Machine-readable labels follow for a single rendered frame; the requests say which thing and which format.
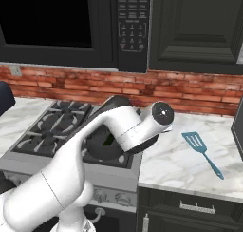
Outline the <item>dark wall cupboard door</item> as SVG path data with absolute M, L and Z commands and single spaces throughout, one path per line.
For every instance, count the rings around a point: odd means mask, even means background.
M 152 0 L 149 68 L 243 74 L 243 0 Z

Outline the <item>grey gas hob stove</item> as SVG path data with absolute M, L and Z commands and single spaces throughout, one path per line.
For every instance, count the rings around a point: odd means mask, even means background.
M 56 101 L 0 158 L 0 171 L 17 184 L 45 167 L 67 137 L 87 120 L 96 108 L 88 103 Z M 94 184 L 94 191 L 102 189 L 107 201 L 98 203 L 94 197 L 84 213 L 94 219 L 94 210 L 101 207 L 105 215 L 95 223 L 97 232 L 136 232 L 137 184 L 141 155 L 123 153 L 113 160 L 98 160 L 87 152 L 84 140 L 85 176 Z M 117 203 L 115 195 L 125 193 L 129 206 Z

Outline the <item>dark blue rounded object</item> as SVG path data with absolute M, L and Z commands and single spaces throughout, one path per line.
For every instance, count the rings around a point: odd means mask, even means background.
M 0 116 L 15 105 L 15 99 L 8 83 L 0 81 Z

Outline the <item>green cucumber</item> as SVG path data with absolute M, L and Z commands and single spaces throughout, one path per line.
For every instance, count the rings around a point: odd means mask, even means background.
M 112 134 L 109 134 L 105 141 L 103 142 L 103 146 L 110 146 L 112 145 L 113 141 L 115 140 L 114 136 Z

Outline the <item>black cooking pot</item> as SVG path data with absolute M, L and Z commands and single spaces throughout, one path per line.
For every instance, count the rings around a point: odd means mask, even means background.
M 123 153 L 144 151 L 157 141 L 162 131 L 162 107 L 162 102 L 156 102 L 138 114 L 127 97 L 109 97 L 84 126 L 87 152 L 98 160 L 113 160 Z M 103 146 L 109 134 L 115 140 L 112 145 Z

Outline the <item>dark drawer front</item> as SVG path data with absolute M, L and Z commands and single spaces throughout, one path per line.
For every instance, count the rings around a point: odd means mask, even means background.
M 213 205 L 216 212 L 207 214 L 181 209 L 180 200 L 207 208 Z M 148 232 L 243 232 L 243 203 L 139 187 L 137 232 L 142 232 L 146 213 Z

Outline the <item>white wall outlet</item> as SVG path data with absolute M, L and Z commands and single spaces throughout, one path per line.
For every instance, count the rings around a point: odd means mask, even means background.
M 21 69 L 17 65 L 10 65 L 9 69 L 10 69 L 10 72 L 13 76 L 21 76 L 22 75 Z

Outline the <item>black microwave oven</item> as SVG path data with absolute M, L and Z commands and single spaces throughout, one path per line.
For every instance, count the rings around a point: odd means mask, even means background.
M 0 62 L 148 69 L 150 0 L 0 0 Z

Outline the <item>blue spatula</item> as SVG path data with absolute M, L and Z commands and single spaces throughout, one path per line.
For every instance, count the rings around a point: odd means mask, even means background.
M 222 172 L 219 168 L 211 161 L 211 159 L 207 156 L 207 146 L 204 144 L 203 140 L 201 139 L 200 135 L 196 131 L 192 132 L 184 132 L 182 133 L 182 137 L 185 139 L 187 144 L 196 152 L 201 153 L 204 158 L 209 163 L 211 169 L 214 171 L 215 175 L 220 178 L 221 180 L 224 179 Z

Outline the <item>dark appliance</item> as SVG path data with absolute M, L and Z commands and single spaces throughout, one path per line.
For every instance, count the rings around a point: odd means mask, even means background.
M 231 132 L 234 136 L 234 141 L 241 160 L 243 161 L 243 95 L 241 96 L 237 112 L 234 116 Z

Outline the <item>grey stove knob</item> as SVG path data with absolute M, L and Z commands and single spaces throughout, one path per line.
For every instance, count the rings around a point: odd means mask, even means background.
M 131 202 L 131 199 L 125 193 L 116 194 L 115 199 L 122 206 L 129 206 Z
M 107 201 L 107 194 L 102 189 L 96 189 L 94 191 L 94 199 L 98 203 L 106 202 Z

